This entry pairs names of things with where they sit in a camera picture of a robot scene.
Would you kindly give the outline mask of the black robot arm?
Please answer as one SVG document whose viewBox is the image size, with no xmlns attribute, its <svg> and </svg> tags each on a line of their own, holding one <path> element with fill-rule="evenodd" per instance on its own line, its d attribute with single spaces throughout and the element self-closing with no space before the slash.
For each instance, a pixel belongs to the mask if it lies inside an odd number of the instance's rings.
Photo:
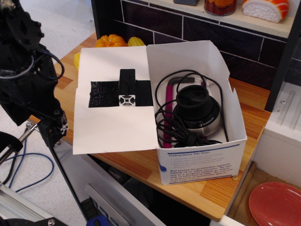
<svg viewBox="0 0 301 226">
<path fill-rule="evenodd" d="M 61 78 L 57 60 L 40 43 L 41 24 L 31 19 L 18 0 L 0 2 L 0 104 L 16 125 L 30 116 L 49 148 L 66 135 L 67 118 L 54 89 Z"/>
</svg>

